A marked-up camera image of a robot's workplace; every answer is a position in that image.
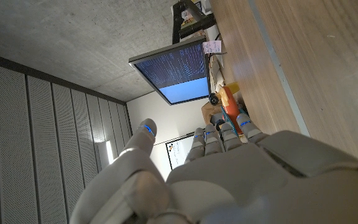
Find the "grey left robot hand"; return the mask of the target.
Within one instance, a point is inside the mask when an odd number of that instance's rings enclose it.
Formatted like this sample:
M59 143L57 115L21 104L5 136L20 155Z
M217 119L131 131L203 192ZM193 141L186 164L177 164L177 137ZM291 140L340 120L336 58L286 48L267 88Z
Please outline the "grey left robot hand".
M358 159L292 131L263 133L245 114L242 142L224 124L195 131L164 179L150 159L157 127L141 122L85 188L71 223L358 223Z

